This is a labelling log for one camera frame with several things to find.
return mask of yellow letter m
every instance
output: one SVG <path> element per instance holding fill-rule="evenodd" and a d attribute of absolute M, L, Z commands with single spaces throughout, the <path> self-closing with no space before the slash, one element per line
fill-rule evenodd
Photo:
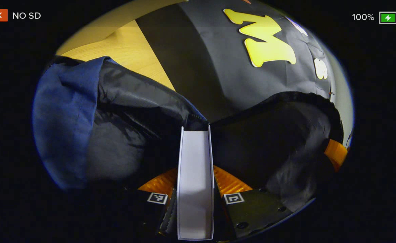
<path fill-rule="evenodd" d="M 253 24 L 241 28 L 239 30 L 240 33 L 265 41 L 257 42 L 251 38 L 245 40 L 245 46 L 253 66 L 260 67 L 264 62 L 273 60 L 286 60 L 291 64 L 296 63 L 296 56 L 293 48 L 273 36 L 282 30 L 275 20 L 268 16 L 261 17 L 252 14 L 244 14 L 230 9 L 224 9 L 224 13 L 231 22 L 238 25 L 241 25 L 243 21 L 254 22 Z"/>

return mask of white paper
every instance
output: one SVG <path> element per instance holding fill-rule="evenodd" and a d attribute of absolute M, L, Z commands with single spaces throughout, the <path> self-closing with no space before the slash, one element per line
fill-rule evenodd
<path fill-rule="evenodd" d="M 177 183 L 179 240 L 213 238 L 213 169 L 208 131 L 183 131 Z"/>

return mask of battery icon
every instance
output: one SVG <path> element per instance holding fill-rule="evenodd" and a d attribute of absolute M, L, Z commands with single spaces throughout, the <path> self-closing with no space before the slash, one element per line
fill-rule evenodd
<path fill-rule="evenodd" d="M 381 25 L 396 25 L 396 12 L 380 12 Z"/>

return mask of orange panel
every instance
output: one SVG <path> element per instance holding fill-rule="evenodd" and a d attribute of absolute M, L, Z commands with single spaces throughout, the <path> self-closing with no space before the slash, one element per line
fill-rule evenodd
<path fill-rule="evenodd" d="M 172 189 L 177 181 L 177 168 L 170 169 L 169 171 L 160 174 L 150 180 L 148 183 L 142 185 L 138 190 L 146 192 L 156 192 L 167 194 L 171 198 Z"/>
<path fill-rule="evenodd" d="M 216 182 L 218 183 L 221 197 L 223 197 L 224 194 L 245 192 L 252 190 L 252 187 L 246 185 L 246 183 L 237 179 L 235 176 L 229 174 L 223 169 L 217 166 L 213 166 L 213 170 L 215 172 L 215 178 L 216 178 Z"/>
<path fill-rule="evenodd" d="M 252 188 L 235 176 L 229 174 L 223 169 L 213 166 L 216 183 L 218 184 L 221 197 L 224 194 L 250 191 Z M 163 174 L 158 175 L 149 182 L 142 185 L 138 190 L 146 192 L 156 192 L 167 194 L 171 198 L 172 189 L 177 181 L 177 168 L 171 169 Z"/>
<path fill-rule="evenodd" d="M 324 151 L 324 154 L 329 157 L 333 167 L 335 168 L 335 171 L 337 172 L 342 163 L 344 163 L 345 157 L 347 157 L 348 154 L 348 150 L 344 147 L 344 145 L 331 139 L 327 145 L 326 151 Z"/>

